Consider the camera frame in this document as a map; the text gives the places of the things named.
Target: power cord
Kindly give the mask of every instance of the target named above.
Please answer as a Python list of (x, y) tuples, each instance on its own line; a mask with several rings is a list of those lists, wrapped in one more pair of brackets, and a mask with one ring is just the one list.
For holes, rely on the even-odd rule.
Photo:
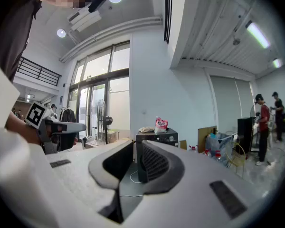
[(132, 196), (132, 195), (119, 195), (119, 197), (132, 197), (132, 198), (137, 198), (137, 197), (142, 197), (143, 195), (136, 195), (136, 196)]
[(130, 175), (130, 180), (134, 183), (142, 183), (142, 181), (133, 181), (132, 179), (132, 175), (135, 174), (136, 172), (133, 172), (131, 175)]

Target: tube light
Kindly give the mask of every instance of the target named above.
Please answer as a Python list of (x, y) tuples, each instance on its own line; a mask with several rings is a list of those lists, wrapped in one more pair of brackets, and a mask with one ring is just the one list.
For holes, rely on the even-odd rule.
[(257, 39), (263, 48), (270, 46), (269, 41), (265, 38), (262, 31), (251, 20), (246, 24), (247, 30)]
[(275, 68), (279, 68), (279, 67), (282, 66), (282, 62), (281, 62), (280, 59), (275, 59), (275, 60), (273, 61), (273, 63), (274, 63), (274, 65), (275, 65)]

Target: tall window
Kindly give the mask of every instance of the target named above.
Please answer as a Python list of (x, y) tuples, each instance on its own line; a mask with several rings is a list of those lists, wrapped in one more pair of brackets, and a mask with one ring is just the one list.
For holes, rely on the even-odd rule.
[(100, 100), (106, 103), (106, 115), (113, 117), (108, 139), (130, 136), (129, 63), (129, 42), (112, 45), (77, 62), (68, 105), (76, 121), (87, 126), (80, 132), (80, 139), (96, 136)]

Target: black railing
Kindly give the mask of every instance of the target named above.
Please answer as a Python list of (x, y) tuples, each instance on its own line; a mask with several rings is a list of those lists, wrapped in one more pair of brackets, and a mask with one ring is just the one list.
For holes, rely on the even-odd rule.
[(172, 17), (172, 0), (165, 0), (166, 5), (166, 21), (165, 21), (165, 38), (164, 40), (169, 44), (171, 17)]
[(58, 85), (59, 78), (61, 77), (61, 75), (40, 66), (39, 64), (34, 63), (25, 57), (21, 57), (17, 72), (54, 86)]

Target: white ceiling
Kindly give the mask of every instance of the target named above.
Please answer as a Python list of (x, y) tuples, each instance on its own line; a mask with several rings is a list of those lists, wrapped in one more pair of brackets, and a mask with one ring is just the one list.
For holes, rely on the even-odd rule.
[[(269, 48), (263, 49), (245, 28), (249, 20), (263, 31)], [(239, 45), (233, 45), (234, 38), (240, 39)], [(279, 20), (267, 4), (261, 0), (199, 0), (183, 60), (217, 62), (257, 75), (272, 68), (275, 57), (285, 61), (285, 43)]]
[[(66, 32), (71, 29), (67, 17), (77, 10), (53, 6), (45, 1), (42, 2), (42, 8), (37, 13), (36, 20), (33, 20), (30, 38), (45, 45), (56, 56), (62, 57), (75, 44), (69, 36), (59, 38), (56, 33), (60, 28)], [(84, 40), (113, 25), (154, 15), (152, 0), (122, 0), (117, 4), (107, 0), (99, 9), (99, 12), (102, 19), (78, 33), (77, 36), (80, 40)]]
[(30, 98), (31, 100), (34, 101), (41, 101), (45, 98), (53, 96), (52, 94), (49, 94), (47, 92), (43, 92), (40, 90), (36, 90), (33, 88), (25, 87), (23, 85), (19, 85), (16, 83), (13, 83), (13, 85), (17, 88), (17, 90), (20, 92), (19, 98), (26, 99), (27, 95), (32, 95)]

